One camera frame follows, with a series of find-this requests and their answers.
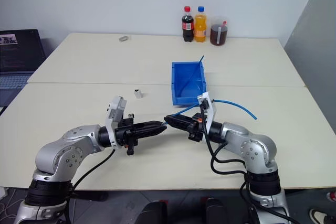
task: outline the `laptop keyboard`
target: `laptop keyboard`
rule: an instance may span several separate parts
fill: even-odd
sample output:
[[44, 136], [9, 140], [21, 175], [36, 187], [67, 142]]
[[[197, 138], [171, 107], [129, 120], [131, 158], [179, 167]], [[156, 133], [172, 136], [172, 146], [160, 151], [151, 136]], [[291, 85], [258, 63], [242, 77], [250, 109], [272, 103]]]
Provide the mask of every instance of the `laptop keyboard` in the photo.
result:
[[0, 76], [0, 89], [22, 89], [30, 76]]

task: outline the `laptop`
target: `laptop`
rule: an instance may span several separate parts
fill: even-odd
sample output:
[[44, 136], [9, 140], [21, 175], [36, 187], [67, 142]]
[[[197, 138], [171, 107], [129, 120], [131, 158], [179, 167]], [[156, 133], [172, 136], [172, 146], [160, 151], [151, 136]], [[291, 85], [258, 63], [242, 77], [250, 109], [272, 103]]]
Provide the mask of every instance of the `laptop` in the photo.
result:
[[0, 31], [0, 107], [11, 103], [45, 59], [36, 29]]

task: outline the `orange soda bottle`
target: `orange soda bottle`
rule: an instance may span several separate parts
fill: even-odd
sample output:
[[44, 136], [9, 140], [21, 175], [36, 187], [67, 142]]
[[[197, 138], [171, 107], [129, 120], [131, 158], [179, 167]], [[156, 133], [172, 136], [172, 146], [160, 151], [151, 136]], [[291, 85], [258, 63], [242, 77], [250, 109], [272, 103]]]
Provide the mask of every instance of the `orange soda bottle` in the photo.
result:
[[198, 7], [198, 14], [195, 17], [196, 24], [194, 27], [195, 33], [195, 40], [197, 42], [204, 42], [205, 41], [205, 31], [206, 31], [206, 16], [204, 14], [204, 6]]

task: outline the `bottle label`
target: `bottle label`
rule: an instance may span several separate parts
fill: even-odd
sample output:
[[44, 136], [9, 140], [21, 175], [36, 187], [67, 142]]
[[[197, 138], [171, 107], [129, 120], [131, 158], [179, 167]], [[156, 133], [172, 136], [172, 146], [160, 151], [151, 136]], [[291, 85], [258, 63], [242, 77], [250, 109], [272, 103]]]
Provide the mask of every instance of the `bottle label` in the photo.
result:
[[195, 37], [205, 37], [205, 30], [203, 30], [203, 31], [197, 30], [195, 32]]
[[194, 23], [184, 23], [184, 22], [182, 22], [182, 29], [183, 30], [193, 30], [194, 29]]

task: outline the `shoe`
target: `shoe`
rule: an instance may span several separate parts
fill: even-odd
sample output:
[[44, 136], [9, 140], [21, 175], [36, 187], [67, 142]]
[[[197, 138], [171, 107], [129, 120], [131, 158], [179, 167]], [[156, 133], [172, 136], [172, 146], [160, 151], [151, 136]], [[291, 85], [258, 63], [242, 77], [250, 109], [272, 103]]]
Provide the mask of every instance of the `shoe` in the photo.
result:
[[309, 217], [315, 224], [335, 224], [336, 218], [334, 216], [329, 216], [324, 212], [317, 211], [316, 209], [311, 209], [309, 211]]

